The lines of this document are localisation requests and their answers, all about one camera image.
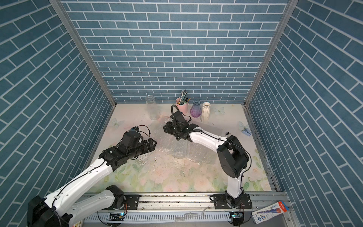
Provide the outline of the purple vase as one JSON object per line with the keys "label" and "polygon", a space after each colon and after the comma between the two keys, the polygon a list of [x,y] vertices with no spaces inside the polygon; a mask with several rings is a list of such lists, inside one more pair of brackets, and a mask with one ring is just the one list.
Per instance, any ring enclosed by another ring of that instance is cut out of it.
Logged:
{"label": "purple vase", "polygon": [[192,102],[192,107],[190,109],[190,114],[193,118],[199,118],[202,114],[202,108],[200,106],[201,101],[194,99]]}

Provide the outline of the clear wide glass vase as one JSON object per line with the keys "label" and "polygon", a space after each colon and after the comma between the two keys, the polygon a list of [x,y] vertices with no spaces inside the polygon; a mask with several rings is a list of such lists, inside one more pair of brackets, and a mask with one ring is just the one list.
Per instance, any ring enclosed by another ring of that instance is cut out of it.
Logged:
{"label": "clear wide glass vase", "polygon": [[183,159],[187,156],[188,141],[175,140],[171,148],[171,155],[176,159]]}

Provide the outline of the clear ribbed glass vase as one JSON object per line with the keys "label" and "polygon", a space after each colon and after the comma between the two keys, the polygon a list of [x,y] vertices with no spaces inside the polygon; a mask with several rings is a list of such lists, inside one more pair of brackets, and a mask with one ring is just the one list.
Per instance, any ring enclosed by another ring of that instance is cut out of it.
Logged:
{"label": "clear ribbed glass vase", "polygon": [[160,111],[153,95],[146,96],[148,116],[151,120],[158,120],[160,118]]}

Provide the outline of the cream ribbed cylinder vase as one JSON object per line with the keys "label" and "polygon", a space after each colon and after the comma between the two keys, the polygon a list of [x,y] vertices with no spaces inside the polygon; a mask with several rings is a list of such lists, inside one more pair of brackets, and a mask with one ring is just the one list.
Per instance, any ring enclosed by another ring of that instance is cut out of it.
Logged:
{"label": "cream ribbed cylinder vase", "polygon": [[209,102],[203,103],[202,112],[201,112],[201,116],[200,116],[200,120],[202,123],[207,123],[209,120],[210,111],[211,111],[210,106],[211,106],[211,104]]}

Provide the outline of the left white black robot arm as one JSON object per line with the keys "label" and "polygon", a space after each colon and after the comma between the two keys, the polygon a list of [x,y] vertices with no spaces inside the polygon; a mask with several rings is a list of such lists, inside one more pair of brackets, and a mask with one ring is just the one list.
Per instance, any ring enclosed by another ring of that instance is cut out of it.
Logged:
{"label": "left white black robot arm", "polygon": [[72,227],[84,218],[106,208],[126,211],[127,200],[118,186],[111,185],[101,193],[79,201],[90,188],[130,159],[156,149],[157,142],[144,139],[135,126],[126,131],[116,146],[105,149],[90,166],[44,198],[34,197],[28,203],[28,227]]}

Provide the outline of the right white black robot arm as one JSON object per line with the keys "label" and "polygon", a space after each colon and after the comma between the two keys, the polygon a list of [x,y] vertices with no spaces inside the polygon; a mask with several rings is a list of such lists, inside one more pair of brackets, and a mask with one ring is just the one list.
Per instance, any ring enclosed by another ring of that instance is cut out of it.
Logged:
{"label": "right white black robot arm", "polygon": [[228,175],[226,202],[231,208],[240,206],[244,197],[244,173],[252,165],[250,153],[243,148],[237,137],[229,133],[226,136],[214,135],[192,124],[191,120],[185,120],[185,115],[175,104],[171,105],[170,117],[171,121],[163,127],[165,133],[173,135],[178,141],[200,144],[217,153],[221,168]]}

